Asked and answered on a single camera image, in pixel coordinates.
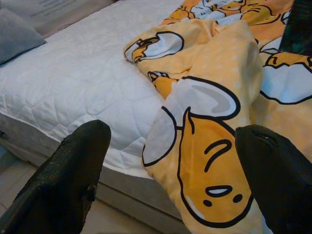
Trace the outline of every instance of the mattress topper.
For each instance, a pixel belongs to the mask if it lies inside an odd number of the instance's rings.
[[[163,98],[122,50],[181,2],[118,1],[48,37],[0,67],[0,114],[58,142],[100,119],[112,130],[104,166],[149,177],[141,166],[142,148]],[[7,134],[22,131],[15,127]]]

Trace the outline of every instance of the bed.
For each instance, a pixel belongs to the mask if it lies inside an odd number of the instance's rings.
[[[104,121],[112,141],[98,198],[164,233],[189,232],[141,166],[163,98],[122,50],[181,2],[118,1],[0,67],[0,144],[39,166],[78,126]]]
[[[181,220],[192,233],[266,233],[235,129],[264,125],[311,159],[311,57],[279,51],[292,5],[106,7],[0,68],[1,143],[40,165],[98,118],[112,129],[100,199],[164,233],[189,233]]]

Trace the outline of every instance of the bed sheet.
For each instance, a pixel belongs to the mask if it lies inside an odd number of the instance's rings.
[[[53,142],[100,119],[112,130],[104,166],[150,178],[141,153],[163,98],[122,50],[129,37],[159,24],[181,2],[118,1],[0,67],[0,130],[24,145],[39,145],[33,133],[41,132],[50,152]]]

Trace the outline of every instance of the cartoon face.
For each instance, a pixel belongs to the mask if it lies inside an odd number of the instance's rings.
[[[154,37],[139,39],[125,51],[125,57],[130,62],[140,62],[145,59],[159,59],[173,55],[183,49],[184,39],[174,32],[158,32]]]
[[[164,99],[171,93],[172,83],[177,82],[176,79],[170,78],[169,75],[164,72],[148,72],[147,76]]]
[[[191,8],[191,13],[193,13],[195,18],[202,19],[206,14],[210,14],[212,11],[223,7],[227,4],[229,0],[221,0],[221,1],[209,1],[209,0],[201,0],[198,5]]]
[[[184,114],[178,177],[184,204],[204,225],[232,226],[250,209],[253,197],[236,154],[234,131],[214,118],[198,118],[190,108]]]
[[[272,15],[271,9],[265,5],[250,4],[244,8],[243,20],[247,20],[249,25],[261,25],[272,23],[280,17],[278,15]]]
[[[283,65],[291,66],[294,64],[302,64],[308,70],[312,71],[312,57],[302,56],[299,54],[290,54],[287,52],[279,52],[278,48],[281,43],[281,37],[270,41],[260,49],[260,53],[269,55],[266,66],[279,68]]]
[[[140,59],[144,58],[144,52],[147,50],[147,47],[158,41],[159,38],[148,38],[146,40],[137,41],[138,48],[132,52],[133,61],[138,62]]]
[[[221,9],[224,11],[240,11],[244,5],[246,5],[246,0],[234,0],[226,4]]]

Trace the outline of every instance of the mattress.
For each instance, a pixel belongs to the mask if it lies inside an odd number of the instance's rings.
[[[49,156],[78,126],[100,119],[112,130],[103,165],[150,178],[141,152],[163,99],[122,49],[181,2],[118,1],[1,66],[2,137]]]

